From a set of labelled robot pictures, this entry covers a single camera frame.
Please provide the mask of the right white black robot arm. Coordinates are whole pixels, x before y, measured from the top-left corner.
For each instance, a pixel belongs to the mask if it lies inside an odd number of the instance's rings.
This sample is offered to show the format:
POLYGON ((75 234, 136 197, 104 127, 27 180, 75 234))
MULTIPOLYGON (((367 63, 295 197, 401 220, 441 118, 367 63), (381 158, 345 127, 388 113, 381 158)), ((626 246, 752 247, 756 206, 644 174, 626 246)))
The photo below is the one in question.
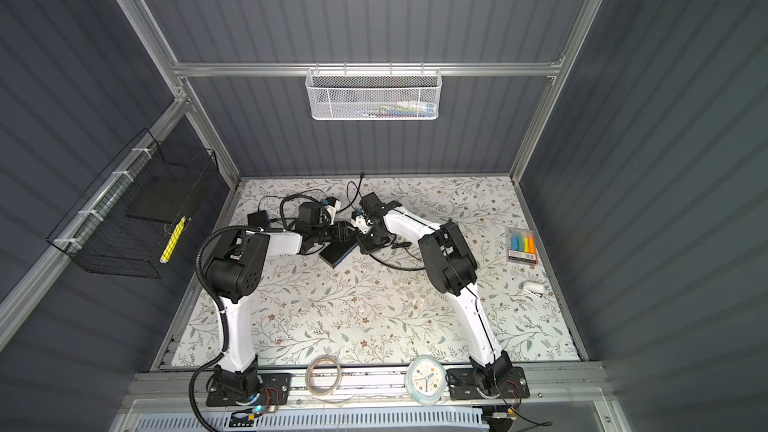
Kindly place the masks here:
POLYGON ((512 371, 512 361, 483 308, 477 286, 478 262, 458 224, 430 221, 398 201, 384 203, 374 193, 363 196, 352 220, 360 230, 358 242, 363 254, 372 255, 384 248, 391 237, 419 247, 430 283, 449 301, 467 334, 478 390, 487 396, 500 393, 512 371))

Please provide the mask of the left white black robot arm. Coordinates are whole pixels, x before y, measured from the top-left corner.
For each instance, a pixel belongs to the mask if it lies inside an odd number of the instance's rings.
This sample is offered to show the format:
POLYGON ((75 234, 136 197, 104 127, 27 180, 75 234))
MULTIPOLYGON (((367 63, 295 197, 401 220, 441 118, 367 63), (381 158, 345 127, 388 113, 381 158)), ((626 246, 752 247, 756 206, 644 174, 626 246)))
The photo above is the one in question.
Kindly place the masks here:
POLYGON ((217 229, 197 254, 195 276, 218 313, 220 352, 206 364, 212 369, 207 389, 214 400, 249 404, 267 391, 250 325, 251 298, 266 261, 309 255, 351 237, 350 225, 337 219, 345 208, 333 196, 316 199, 295 193, 280 206, 277 218, 259 208, 246 224, 217 229))

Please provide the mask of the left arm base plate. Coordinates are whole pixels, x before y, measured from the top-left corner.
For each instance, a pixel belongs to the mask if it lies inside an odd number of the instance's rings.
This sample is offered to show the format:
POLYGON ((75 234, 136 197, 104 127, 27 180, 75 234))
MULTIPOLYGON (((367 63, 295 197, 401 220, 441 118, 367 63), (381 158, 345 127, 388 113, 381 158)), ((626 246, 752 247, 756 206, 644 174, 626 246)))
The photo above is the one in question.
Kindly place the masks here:
POLYGON ((208 407, 280 406, 287 403, 292 376, 287 373, 234 373, 216 370, 206 383, 208 407))

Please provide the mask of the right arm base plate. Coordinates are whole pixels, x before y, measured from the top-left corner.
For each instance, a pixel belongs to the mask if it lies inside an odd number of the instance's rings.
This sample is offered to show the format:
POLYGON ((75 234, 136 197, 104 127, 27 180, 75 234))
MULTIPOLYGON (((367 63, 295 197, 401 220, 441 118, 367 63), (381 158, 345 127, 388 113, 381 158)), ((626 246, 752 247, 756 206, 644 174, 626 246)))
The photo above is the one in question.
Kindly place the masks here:
POLYGON ((446 370, 450 398, 454 401, 481 399, 522 400, 530 397, 528 381, 521 367, 482 377, 471 367, 446 370))

